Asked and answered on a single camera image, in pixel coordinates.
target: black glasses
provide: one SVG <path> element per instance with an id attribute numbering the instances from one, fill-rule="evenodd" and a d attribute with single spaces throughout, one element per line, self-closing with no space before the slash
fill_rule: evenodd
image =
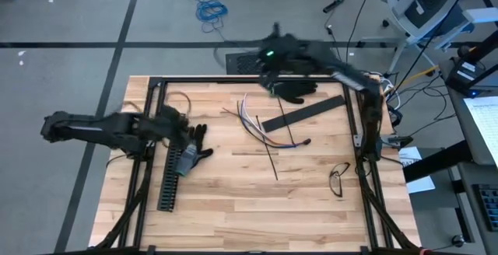
<path id="1" fill-rule="evenodd" d="M 328 175 L 328 185 L 330 186 L 330 190 L 337 197 L 342 197 L 341 175 L 348 170 L 349 166 L 351 166 L 351 164 L 348 162 L 335 165 Z"/>

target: paper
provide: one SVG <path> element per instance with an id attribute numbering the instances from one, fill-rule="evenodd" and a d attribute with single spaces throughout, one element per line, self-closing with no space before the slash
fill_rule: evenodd
<path id="1" fill-rule="evenodd" d="M 498 96 L 464 99 L 464 101 L 498 166 Z"/>
<path id="2" fill-rule="evenodd" d="M 403 167 L 409 166 L 414 162 L 420 161 L 421 159 L 422 157 L 416 147 L 402 148 L 399 151 L 399 160 L 403 164 Z M 436 188 L 430 176 L 422 177 L 418 180 L 407 183 L 406 187 L 408 188 L 409 194 Z"/>

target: metal bracket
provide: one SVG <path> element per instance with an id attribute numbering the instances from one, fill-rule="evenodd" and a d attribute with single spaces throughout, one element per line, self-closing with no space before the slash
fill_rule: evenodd
<path id="1" fill-rule="evenodd" d="M 397 134 L 383 134 L 383 135 L 381 135 L 381 140 L 386 145 L 390 145 L 392 147 L 401 147 L 401 143 L 399 141 L 389 142 L 389 140 L 392 138 L 399 138 L 399 135 L 397 135 Z M 355 143 L 355 147 L 358 148 L 361 146 L 361 141 L 363 139 L 363 135 L 362 134 L 355 134 L 355 135 L 353 135 L 352 139 Z"/>

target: wooden table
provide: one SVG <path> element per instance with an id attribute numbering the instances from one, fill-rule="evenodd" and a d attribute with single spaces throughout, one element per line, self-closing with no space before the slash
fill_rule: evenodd
<path id="1" fill-rule="evenodd" d="M 148 82 L 148 76 L 132 76 L 124 100 L 143 107 Z M 213 148 L 214 154 L 180 178 L 174 212 L 157 211 L 167 154 L 167 149 L 158 144 L 142 250 L 148 245 L 158 250 L 205 251 L 359 251 L 359 246 L 369 246 L 345 106 L 290 125 L 294 141 L 311 138 L 312 142 L 292 149 L 270 148 L 276 180 L 266 148 L 244 131 L 238 118 L 222 110 L 237 111 L 236 102 L 247 93 L 249 114 L 266 121 L 282 115 L 276 98 L 257 84 L 169 83 L 167 92 L 174 91 L 190 97 L 191 123 L 208 125 L 204 146 Z M 304 105 L 285 101 L 282 105 L 288 113 L 342 94 L 340 84 L 320 83 L 314 95 L 305 96 Z M 356 99 L 352 102 L 359 122 Z M 188 107 L 176 94 L 167 97 L 167 104 L 180 112 Z M 128 106 L 124 111 L 134 110 Z M 384 116 L 382 134 L 392 132 L 388 116 Z M 285 127 L 269 135 L 276 141 L 290 140 Z M 111 158 L 117 155 L 122 152 L 113 151 Z M 383 155 L 399 159 L 398 152 L 391 148 L 385 148 Z M 342 176 L 343 198 L 332 194 L 328 182 L 332 167 L 341 162 L 352 164 Z M 132 161 L 126 158 L 114 160 L 107 168 L 90 245 L 101 241 L 123 212 L 131 168 Z M 381 160 L 378 168 L 388 212 L 419 245 L 401 166 Z M 375 220 L 382 246 L 377 215 Z M 132 219 L 128 245 L 134 230 Z"/>

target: black glove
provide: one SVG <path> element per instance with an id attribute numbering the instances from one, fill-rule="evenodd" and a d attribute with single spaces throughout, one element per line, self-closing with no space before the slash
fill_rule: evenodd
<path id="1" fill-rule="evenodd" d="M 181 157 L 177 164 L 177 173 L 186 176 L 191 169 L 193 169 L 201 159 L 207 158 L 212 155 L 212 148 L 202 150 L 202 141 L 204 135 L 208 130 L 206 124 L 198 124 L 197 127 L 188 128 L 188 137 L 190 143 L 187 148 L 181 153 Z"/>
<path id="2" fill-rule="evenodd" d="M 303 99 L 298 98 L 307 94 L 317 92 L 315 81 L 280 82 L 276 83 L 270 90 L 273 96 L 280 96 L 286 102 L 301 104 Z"/>

